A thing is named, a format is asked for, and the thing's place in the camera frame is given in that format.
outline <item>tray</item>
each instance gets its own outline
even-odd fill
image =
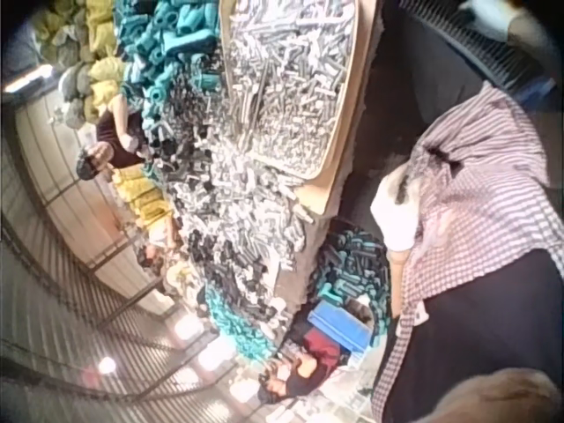
[[[219,2],[219,19],[221,24],[221,43],[224,48],[222,49],[222,54],[224,56],[224,63],[225,63],[225,74],[226,74],[226,83],[227,83],[227,91],[230,98],[233,98],[233,74],[231,72],[231,67],[229,62],[227,61],[226,57],[226,48],[225,46],[229,45],[231,40],[231,15],[234,12],[234,7],[236,5],[237,0],[220,0]],[[280,162],[279,160],[275,160],[270,157],[263,156],[257,152],[249,152],[249,156],[252,157],[254,160],[260,161],[267,166],[275,167],[276,169],[285,172],[286,174],[290,174],[296,177],[299,177],[303,180],[309,181],[317,178],[321,172],[332,162],[333,155],[336,151],[335,142],[338,138],[339,127],[341,125],[341,116],[343,114],[343,109],[345,106],[345,98],[347,96],[347,91],[349,87],[349,82],[352,74],[353,69],[353,58],[356,52],[357,47],[357,39],[359,35],[359,19],[360,19],[360,0],[354,0],[354,21],[352,24],[352,45],[351,45],[351,52],[349,55],[349,61],[346,65],[346,76],[345,82],[343,83],[343,89],[339,93],[338,102],[337,102],[337,109],[336,109],[336,121],[331,129],[330,139],[325,146],[325,151],[323,152],[323,157],[320,161],[319,166],[314,171],[304,174],[295,169],[287,167],[285,163]]]

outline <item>white glove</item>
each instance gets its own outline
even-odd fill
[[[473,29],[501,42],[507,42],[509,24],[513,19],[526,13],[526,9],[514,6],[509,0],[467,0],[459,8],[474,13]]]
[[[419,180],[410,183],[404,202],[396,204],[397,192],[407,165],[408,163],[403,164],[382,179],[370,205],[372,216],[382,230],[384,244],[391,251],[411,249],[419,225]]]

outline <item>fluorescent light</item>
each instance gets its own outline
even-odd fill
[[[204,325],[195,315],[186,315],[174,326],[178,338],[188,340],[204,330]]]
[[[98,371],[103,375],[114,373],[115,368],[116,368],[115,361],[110,357],[104,357],[102,361],[98,364]]]
[[[191,388],[193,385],[200,382],[200,378],[197,376],[194,369],[190,367],[181,368],[178,372],[174,374],[174,379],[184,388]]]
[[[247,403],[257,392],[260,383],[257,379],[242,379],[229,387],[229,393],[240,403]]]
[[[23,76],[22,78],[16,79],[11,84],[8,84],[4,88],[5,93],[15,93],[16,91],[21,90],[24,86],[29,85],[35,79],[38,78],[49,78],[53,74],[53,66],[50,64],[43,64],[39,68],[32,70],[27,75]]]

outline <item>black clothing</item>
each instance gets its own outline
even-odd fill
[[[544,372],[562,390],[562,295],[550,255],[534,250],[425,301],[430,318],[413,329],[383,421],[420,419],[460,382],[508,367]],[[376,380],[391,354],[396,327],[397,319]]]
[[[145,134],[141,128],[141,123],[141,113],[134,113],[128,117],[128,133],[132,137],[136,137],[139,140],[139,143],[146,142]],[[112,148],[114,149],[114,157],[112,157],[109,161],[109,164],[116,169],[123,169],[125,167],[145,163],[145,161],[135,153],[128,152],[123,148],[122,143],[120,143],[120,138],[117,136],[117,132],[115,131],[114,115],[108,110],[102,114],[100,120],[96,124],[96,139],[98,141],[105,141],[112,145]]]

